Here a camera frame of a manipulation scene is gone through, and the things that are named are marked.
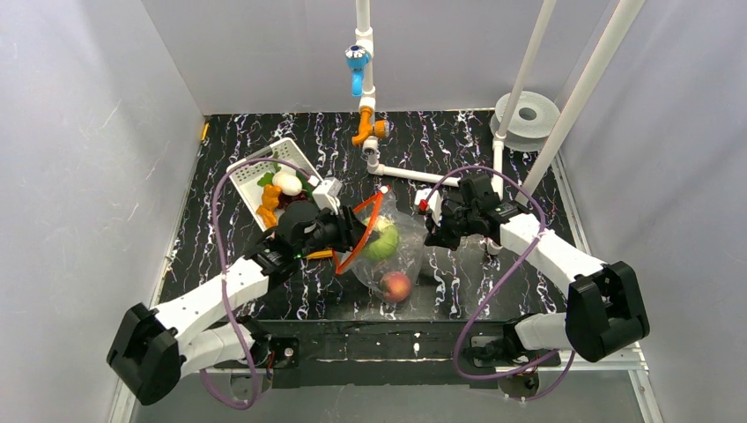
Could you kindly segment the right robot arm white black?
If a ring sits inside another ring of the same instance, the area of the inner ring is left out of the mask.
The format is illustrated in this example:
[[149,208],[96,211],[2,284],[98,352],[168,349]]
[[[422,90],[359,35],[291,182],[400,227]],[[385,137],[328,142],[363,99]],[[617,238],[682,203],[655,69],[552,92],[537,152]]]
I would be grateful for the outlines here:
[[495,348],[505,359],[570,349],[597,362],[649,335],[638,278],[629,264],[605,263],[564,241],[526,206],[502,200],[487,175],[463,178],[458,189],[452,197],[436,189],[417,193],[414,205],[425,215],[425,245],[456,250],[462,238],[482,235],[518,254],[566,298],[563,313],[504,324]]

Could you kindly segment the clear zip top bag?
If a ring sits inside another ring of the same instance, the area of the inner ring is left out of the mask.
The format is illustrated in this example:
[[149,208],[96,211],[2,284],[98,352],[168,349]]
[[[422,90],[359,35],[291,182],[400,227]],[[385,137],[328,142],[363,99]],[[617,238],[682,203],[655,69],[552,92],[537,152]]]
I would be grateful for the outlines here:
[[388,304],[405,301],[422,265],[424,221],[399,211],[389,186],[380,187],[353,212],[364,225],[364,238],[352,251],[332,254],[336,274],[350,271]]

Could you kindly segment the fake green cabbage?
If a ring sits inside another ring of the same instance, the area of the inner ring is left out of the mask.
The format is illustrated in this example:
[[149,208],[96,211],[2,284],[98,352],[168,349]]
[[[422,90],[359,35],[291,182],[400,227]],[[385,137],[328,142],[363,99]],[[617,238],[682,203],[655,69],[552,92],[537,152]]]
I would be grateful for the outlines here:
[[375,222],[373,233],[378,238],[366,244],[362,251],[363,256],[379,261],[392,257],[399,244],[399,231],[395,223],[391,219],[379,217]]

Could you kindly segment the fake orange ginger root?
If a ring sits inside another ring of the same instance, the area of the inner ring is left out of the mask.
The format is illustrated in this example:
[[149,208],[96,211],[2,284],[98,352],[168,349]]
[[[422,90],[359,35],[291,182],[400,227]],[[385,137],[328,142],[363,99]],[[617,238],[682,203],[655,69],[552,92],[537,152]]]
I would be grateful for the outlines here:
[[261,204],[256,209],[256,214],[261,218],[266,229],[277,225],[275,210],[279,206],[279,198],[282,189],[273,184],[267,184],[263,188]]

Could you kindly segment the fake red apple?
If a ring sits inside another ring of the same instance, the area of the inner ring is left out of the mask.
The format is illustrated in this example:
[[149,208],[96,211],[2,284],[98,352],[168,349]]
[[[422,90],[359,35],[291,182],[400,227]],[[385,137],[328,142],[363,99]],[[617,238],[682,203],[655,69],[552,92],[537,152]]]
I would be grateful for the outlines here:
[[382,276],[380,288],[385,301],[399,303],[410,296],[412,283],[406,274],[391,271]]

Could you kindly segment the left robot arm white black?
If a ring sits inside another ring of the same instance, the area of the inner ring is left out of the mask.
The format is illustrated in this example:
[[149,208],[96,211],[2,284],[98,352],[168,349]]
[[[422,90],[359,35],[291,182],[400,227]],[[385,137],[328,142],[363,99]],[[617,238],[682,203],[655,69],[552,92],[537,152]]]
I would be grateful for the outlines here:
[[332,212],[309,201],[291,204],[225,273],[175,300],[129,308],[106,362],[140,404],[152,405],[185,375],[229,360],[252,360],[264,335],[244,323],[218,321],[282,285],[306,255],[351,252],[370,236],[350,206]]

